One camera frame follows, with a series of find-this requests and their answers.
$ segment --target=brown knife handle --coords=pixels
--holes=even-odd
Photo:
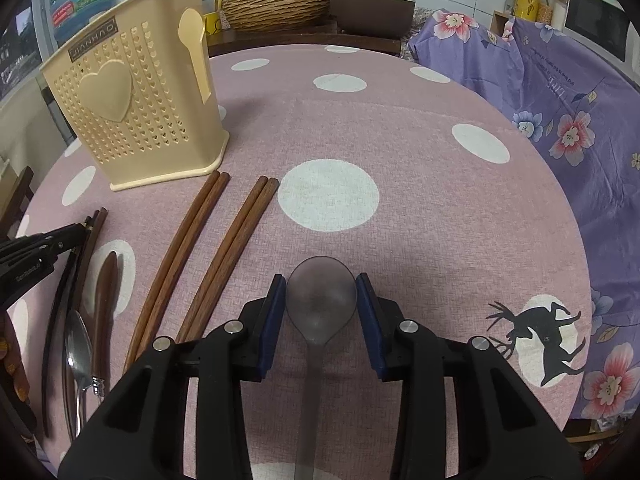
[[[106,362],[106,343],[109,318],[118,290],[118,255],[111,251],[100,268],[95,286],[94,352],[91,358],[91,374],[106,379],[109,365]]]

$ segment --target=blue gripper pad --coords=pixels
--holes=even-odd
[[[356,287],[358,289],[358,315],[360,316],[362,335],[367,345],[371,368],[376,371],[378,378],[383,379],[386,376],[386,362],[383,353],[382,332],[371,304],[369,291],[361,274],[356,278]]]
[[[267,372],[271,370],[273,365],[273,356],[276,352],[276,344],[278,342],[278,334],[282,325],[282,316],[284,316],[285,308],[285,292],[287,290],[287,282],[281,274],[277,274],[271,287],[265,303],[270,301],[270,309],[267,318],[264,321],[264,327],[260,334],[260,345],[258,347],[258,372],[261,378],[265,378]]]

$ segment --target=dark wooden table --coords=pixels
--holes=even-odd
[[[372,38],[345,34],[337,30],[335,22],[313,27],[277,30],[273,32],[236,32],[233,29],[223,30],[218,34],[207,36],[209,57],[228,54],[247,48],[283,44],[339,44],[353,46],[392,56],[400,56],[400,40]]]

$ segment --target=red label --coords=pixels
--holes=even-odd
[[[74,13],[73,2],[67,2],[53,13],[51,19],[53,20],[53,26],[57,27],[60,23],[64,22],[69,16]]]

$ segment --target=deer silhouette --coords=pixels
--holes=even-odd
[[[556,319],[556,311],[558,310],[562,310],[566,314],[570,313],[564,306],[552,302],[551,310],[548,310],[544,306],[537,306],[524,310],[516,316],[511,310],[498,301],[489,303],[489,305],[496,308],[498,312],[486,317],[487,319],[494,320],[487,329],[487,332],[501,319],[505,319],[513,325],[513,329],[507,334],[508,343],[489,336],[489,339],[496,343],[495,347],[505,359],[508,360],[513,355],[518,338],[532,339],[532,331],[540,338],[540,342],[544,346],[543,367],[545,369],[545,377],[542,379],[540,386],[544,386],[560,374],[577,375],[583,372],[584,366],[575,369],[571,368],[567,363],[570,363],[573,358],[582,351],[586,339],[584,338],[582,343],[580,343],[573,352],[567,352],[560,346],[562,344],[560,327],[571,325],[575,321],[578,321],[581,312],[578,312],[578,314],[573,317]]]

